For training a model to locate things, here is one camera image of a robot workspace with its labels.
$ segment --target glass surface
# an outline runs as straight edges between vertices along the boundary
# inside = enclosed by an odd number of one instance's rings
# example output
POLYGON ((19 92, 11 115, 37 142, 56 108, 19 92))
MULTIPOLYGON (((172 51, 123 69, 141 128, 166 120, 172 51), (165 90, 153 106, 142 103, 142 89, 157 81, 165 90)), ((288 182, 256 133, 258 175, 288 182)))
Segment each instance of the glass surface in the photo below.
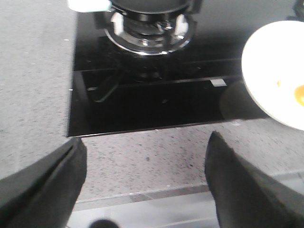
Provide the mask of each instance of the glass surface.
POLYGON ((245 89, 242 50, 261 26, 296 19, 296 2, 194 3, 187 12, 196 22, 190 43, 162 56, 140 56, 113 44, 104 30, 110 12, 78 13, 68 136, 267 116, 245 89))

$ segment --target stove burner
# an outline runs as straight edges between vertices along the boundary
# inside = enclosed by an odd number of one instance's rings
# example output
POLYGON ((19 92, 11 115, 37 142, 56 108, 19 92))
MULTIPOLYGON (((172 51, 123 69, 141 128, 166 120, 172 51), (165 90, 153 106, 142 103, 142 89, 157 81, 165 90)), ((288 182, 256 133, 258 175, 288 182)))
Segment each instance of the stove burner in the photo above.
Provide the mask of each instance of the stove burner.
POLYGON ((145 56, 165 55, 187 45, 194 34, 195 22, 191 16, 155 23, 126 18, 118 12, 111 17, 106 30, 117 46, 145 56))

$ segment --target cooktop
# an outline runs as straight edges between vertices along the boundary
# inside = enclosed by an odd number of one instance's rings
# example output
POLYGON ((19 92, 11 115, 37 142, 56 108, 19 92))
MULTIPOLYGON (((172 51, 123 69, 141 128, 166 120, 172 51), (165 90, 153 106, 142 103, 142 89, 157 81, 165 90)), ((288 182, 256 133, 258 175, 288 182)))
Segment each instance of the cooktop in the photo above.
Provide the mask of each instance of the cooktop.
POLYGON ((242 50, 302 12, 303 0, 192 0, 166 22, 78 13, 67 136, 267 117, 243 83, 242 50))

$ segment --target granite countertop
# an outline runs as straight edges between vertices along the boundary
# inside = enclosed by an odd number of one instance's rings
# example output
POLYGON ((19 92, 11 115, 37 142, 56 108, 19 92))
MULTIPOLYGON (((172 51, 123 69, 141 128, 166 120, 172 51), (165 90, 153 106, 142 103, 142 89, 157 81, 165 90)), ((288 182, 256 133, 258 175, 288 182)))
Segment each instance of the granite countertop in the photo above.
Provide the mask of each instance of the granite countertop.
MULTIPOLYGON (((65 0, 2 0, 0 178, 67 141, 76 13, 65 0)), ((205 183, 208 138, 219 131, 269 175, 304 170, 304 132, 272 119, 84 138, 88 174, 79 200, 205 183)))

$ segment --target white plate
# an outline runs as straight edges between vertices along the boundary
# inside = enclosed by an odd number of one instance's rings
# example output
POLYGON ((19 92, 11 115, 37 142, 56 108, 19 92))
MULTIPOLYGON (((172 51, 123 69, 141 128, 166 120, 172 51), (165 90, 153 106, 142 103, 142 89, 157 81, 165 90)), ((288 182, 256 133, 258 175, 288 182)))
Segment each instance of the white plate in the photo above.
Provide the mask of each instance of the white plate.
POLYGON ((243 78, 254 101, 269 116, 304 130, 304 106, 294 95, 304 85, 304 23, 278 21, 263 26, 247 41, 243 78))

